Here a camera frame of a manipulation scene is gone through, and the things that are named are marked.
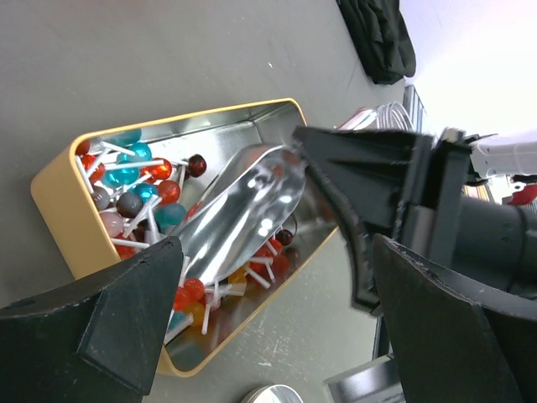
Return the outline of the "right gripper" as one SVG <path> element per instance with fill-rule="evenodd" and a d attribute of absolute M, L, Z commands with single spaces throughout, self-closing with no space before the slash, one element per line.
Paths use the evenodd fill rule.
<path fill-rule="evenodd" d="M 362 220 L 379 229 L 401 229 L 398 242 L 451 265 L 470 165 L 461 130 L 446 128 L 433 143 L 429 135 L 393 129 L 298 127 L 293 140 L 345 239 L 353 308 L 382 314 L 372 237 Z"/>

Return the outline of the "metal scoop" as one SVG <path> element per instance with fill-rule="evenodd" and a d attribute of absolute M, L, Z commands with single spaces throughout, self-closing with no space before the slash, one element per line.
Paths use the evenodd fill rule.
<path fill-rule="evenodd" d="M 171 231 L 188 259 L 182 277 L 212 285 L 247 263 L 294 212 L 305 184 L 305 162 L 288 145 L 236 152 Z"/>

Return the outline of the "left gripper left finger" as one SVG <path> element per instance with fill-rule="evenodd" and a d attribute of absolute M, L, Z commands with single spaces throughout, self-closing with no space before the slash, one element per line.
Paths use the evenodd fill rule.
<path fill-rule="evenodd" d="M 3 402 L 140 402 L 151 391 L 180 279 L 168 237 L 1 310 Z"/>

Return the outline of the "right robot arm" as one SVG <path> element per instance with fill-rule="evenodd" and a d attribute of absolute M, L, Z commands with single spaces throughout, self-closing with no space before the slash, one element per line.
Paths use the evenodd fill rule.
<path fill-rule="evenodd" d="M 381 302 L 373 238 L 500 290 L 536 283 L 536 216 L 462 193 L 470 166 L 463 141 L 401 130 L 299 127 L 295 147 L 347 242 L 351 304 L 374 317 Z"/>

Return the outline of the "gold candy tin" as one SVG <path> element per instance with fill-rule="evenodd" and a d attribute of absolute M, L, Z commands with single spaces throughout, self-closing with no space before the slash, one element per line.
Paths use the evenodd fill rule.
<path fill-rule="evenodd" d="M 290 98 L 163 118 L 81 135 L 76 144 L 88 143 L 89 154 L 104 165 L 115 162 L 107 143 L 134 139 L 151 149 L 157 160 L 178 165 L 194 154 L 207 163 L 204 174 L 182 187 L 179 204 L 195 207 L 202 192 L 239 151 L 260 144 L 289 144 L 295 128 L 305 124 L 299 104 Z M 91 200 L 77 165 L 76 146 L 70 145 L 32 180 L 30 192 L 70 272 L 77 279 L 120 260 L 100 214 Z M 304 268 L 335 233 L 336 224 L 320 193 L 311 182 L 293 213 L 284 222 L 292 242 L 277 249 L 275 266 L 256 264 L 232 277 L 239 288 L 223 296 L 206 325 L 188 327 L 163 347 L 158 372 L 188 378 L 199 373 L 242 329 Z"/>

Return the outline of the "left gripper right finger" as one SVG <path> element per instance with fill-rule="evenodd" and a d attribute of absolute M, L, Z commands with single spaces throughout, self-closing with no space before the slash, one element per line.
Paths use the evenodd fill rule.
<path fill-rule="evenodd" d="M 374 279 L 408 402 L 534 402 L 536 304 L 382 235 Z"/>

